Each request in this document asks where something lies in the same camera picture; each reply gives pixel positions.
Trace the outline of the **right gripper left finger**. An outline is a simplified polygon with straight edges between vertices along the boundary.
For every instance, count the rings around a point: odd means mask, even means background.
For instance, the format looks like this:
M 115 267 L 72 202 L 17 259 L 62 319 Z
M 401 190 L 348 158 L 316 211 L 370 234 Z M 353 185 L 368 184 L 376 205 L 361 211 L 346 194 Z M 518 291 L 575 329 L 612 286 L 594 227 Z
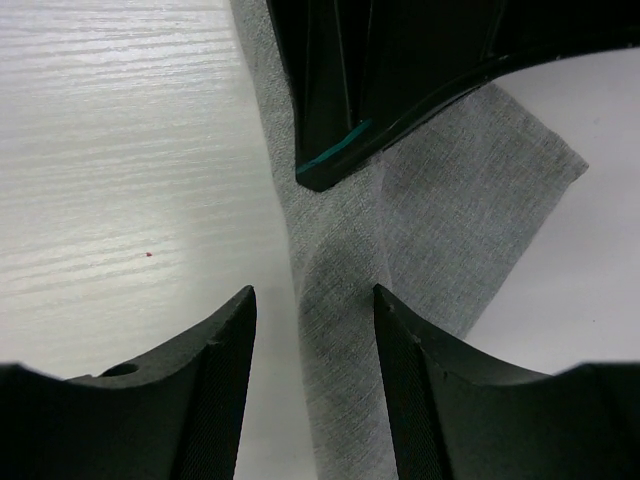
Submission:
M 241 289 L 208 318 L 98 376 L 1 368 L 5 479 L 230 479 L 256 334 Z

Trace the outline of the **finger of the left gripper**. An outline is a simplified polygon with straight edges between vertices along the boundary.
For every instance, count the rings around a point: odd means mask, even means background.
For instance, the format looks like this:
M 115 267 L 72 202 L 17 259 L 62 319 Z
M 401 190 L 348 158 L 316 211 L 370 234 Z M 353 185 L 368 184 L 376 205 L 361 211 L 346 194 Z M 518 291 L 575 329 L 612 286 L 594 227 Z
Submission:
M 294 108 L 296 181 L 322 192 L 509 73 L 635 48 L 635 1 L 268 3 Z

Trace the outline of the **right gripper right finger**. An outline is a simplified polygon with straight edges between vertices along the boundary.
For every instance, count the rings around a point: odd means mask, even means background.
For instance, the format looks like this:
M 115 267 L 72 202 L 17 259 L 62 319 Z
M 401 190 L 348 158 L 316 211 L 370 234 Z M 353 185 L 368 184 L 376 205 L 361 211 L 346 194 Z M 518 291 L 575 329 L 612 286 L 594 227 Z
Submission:
M 556 375 L 490 356 L 382 286 L 374 325 L 402 479 L 635 479 L 639 367 Z

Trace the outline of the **grey cloth napkin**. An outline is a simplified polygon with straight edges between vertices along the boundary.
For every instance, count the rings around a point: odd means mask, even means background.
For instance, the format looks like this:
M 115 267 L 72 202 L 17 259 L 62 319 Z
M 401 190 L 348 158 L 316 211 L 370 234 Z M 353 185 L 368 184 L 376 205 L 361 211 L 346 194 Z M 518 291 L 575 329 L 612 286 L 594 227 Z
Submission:
M 332 189 L 307 190 L 294 178 L 294 113 L 267 5 L 231 8 L 287 225 L 316 473 L 394 479 L 374 286 L 466 336 L 587 162 L 488 85 Z

